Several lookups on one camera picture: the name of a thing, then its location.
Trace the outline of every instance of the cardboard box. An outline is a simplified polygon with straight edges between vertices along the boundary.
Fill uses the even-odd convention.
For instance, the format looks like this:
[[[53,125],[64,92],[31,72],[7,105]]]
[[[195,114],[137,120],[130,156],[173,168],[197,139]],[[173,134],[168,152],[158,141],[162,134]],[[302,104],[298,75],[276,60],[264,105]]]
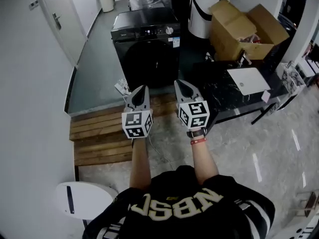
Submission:
[[[212,22],[210,43],[219,60],[237,60],[242,50],[251,60],[263,60],[271,49],[289,38],[286,30],[261,4],[247,14],[227,0],[214,4],[210,11]],[[238,40],[257,34],[262,43],[245,43]]]

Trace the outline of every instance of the door handle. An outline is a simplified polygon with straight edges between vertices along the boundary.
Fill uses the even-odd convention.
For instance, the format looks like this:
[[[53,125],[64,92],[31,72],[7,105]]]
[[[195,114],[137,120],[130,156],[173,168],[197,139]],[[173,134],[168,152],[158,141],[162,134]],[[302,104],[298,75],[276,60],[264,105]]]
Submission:
[[[61,26],[61,24],[60,24],[60,22],[59,22],[59,18],[60,18],[61,16],[58,17],[55,13],[53,13],[52,16],[53,16],[53,19],[54,19],[54,21],[55,21],[55,24],[56,24],[57,28],[58,28],[59,30],[61,30],[62,26]]]

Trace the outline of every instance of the black watch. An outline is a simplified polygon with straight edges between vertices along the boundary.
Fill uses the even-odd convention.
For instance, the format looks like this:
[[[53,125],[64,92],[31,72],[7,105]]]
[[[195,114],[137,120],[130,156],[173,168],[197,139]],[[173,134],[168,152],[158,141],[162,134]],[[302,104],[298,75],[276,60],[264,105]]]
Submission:
[[[194,137],[198,137],[198,136],[201,136],[201,135],[205,136],[206,133],[207,133],[207,129],[206,129],[205,127],[202,127],[202,128],[201,128],[200,130],[198,130],[198,131],[188,131],[188,132],[187,132],[187,136],[188,136],[189,138],[194,138]]]

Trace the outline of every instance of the white toilet seat lid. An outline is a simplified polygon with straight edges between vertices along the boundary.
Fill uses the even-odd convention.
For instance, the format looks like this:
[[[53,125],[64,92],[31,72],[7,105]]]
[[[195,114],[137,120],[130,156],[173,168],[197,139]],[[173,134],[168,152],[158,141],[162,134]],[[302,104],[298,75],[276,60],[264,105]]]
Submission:
[[[117,196],[111,188],[86,182],[65,182],[56,187],[56,203],[66,215],[93,220],[99,216]]]

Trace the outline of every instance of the wooden platform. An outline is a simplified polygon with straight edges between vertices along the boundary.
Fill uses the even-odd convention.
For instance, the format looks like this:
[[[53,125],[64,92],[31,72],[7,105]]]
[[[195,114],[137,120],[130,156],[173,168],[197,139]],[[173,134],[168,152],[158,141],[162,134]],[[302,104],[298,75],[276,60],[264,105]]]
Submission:
[[[176,110],[174,94],[151,98],[153,117]],[[70,140],[74,142],[75,166],[99,165],[132,159],[132,142],[122,130],[124,106],[72,118]]]

